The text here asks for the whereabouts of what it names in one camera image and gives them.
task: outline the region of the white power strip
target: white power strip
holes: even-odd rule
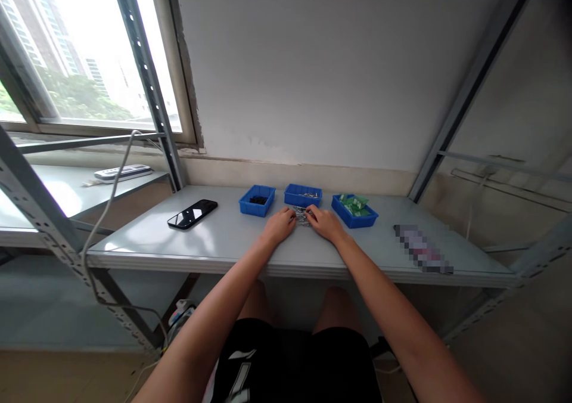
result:
[[[104,184],[113,184],[113,181],[115,180],[118,172],[119,168],[112,168],[106,170],[98,170],[97,172],[94,172],[94,175],[97,180],[103,182]],[[119,181],[125,181],[127,179],[149,175],[150,173],[153,173],[153,169],[147,165],[124,166],[121,172],[121,176],[119,176]]]

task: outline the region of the person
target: person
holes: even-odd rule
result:
[[[482,402],[447,347],[335,215],[311,205],[306,218],[337,248],[418,400]],[[381,402],[356,308],[339,288],[327,291],[307,346],[300,375],[306,383],[298,387],[304,395],[283,395],[283,363],[257,277],[295,225],[296,214],[287,207],[268,219],[260,237],[182,327],[134,402]]]

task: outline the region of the left hand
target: left hand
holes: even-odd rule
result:
[[[268,219],[260,237],[278,245],[292,233],[295,226],[296,213],[293,209],[285,206]]]

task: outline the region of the window glass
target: window glass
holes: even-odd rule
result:
[[[117,0],[0,3],[58,111],[44,123],[154,130]]]
[[[165,55],[165,48],[161,38],[161,31],[159,30],[159,22],[157,20],[157,13],[153,0],[137,0],[141,18],[143,19],[143,26],[145,27],[145,34],[151,49],[151,56],[157,71],[157,78],[163,94],[163,101],[169,122],[173,132],[182,132],[181,121],[179,120],[179,111],[175,103],[175,93],[173,92],[173,85],[169,75],[169,68],[167,66],[167,57]]]
[[[12,98],[0,82],[0,121],[25,123]]]

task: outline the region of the table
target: table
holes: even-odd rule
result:
[[[95,179],[94,172],[100,169],[45,165],[32,165],[32,168],[68,218],[85,216],[104,205],[111,195],[111,184],[82,186],[84,182]],[[117,186],[115,197],[126,196],[166,175],[167,172],[155,171],[150,175],[122,181]],[[39,232],[3,191],[0,191],[0,246],[45,246]]]
[[[246,188],[187,186],[136,220],[101,240],[88,251],[92,266],[159,271],[225,273],[260,235],[271,214],[284,207],[276,191],[265,218],[240,213],[238,200]],[[324,193],[321,207],[331,209],[333,193]],[[373,227],[348,232],[395,282],[474,287],[511,287],[513,272],[449,230],[421,206],[404,197],[368,196],[380,214]],[[167,226],[167,220],[201,199],[218,208],[188,230]],[[415,224],[440,249],[454,268],[452,275],[419,270],[395,236],[393,225]],[[297,227],[274,252],[265,268],[270,276],[349,278],[335,247],[310,227]]]

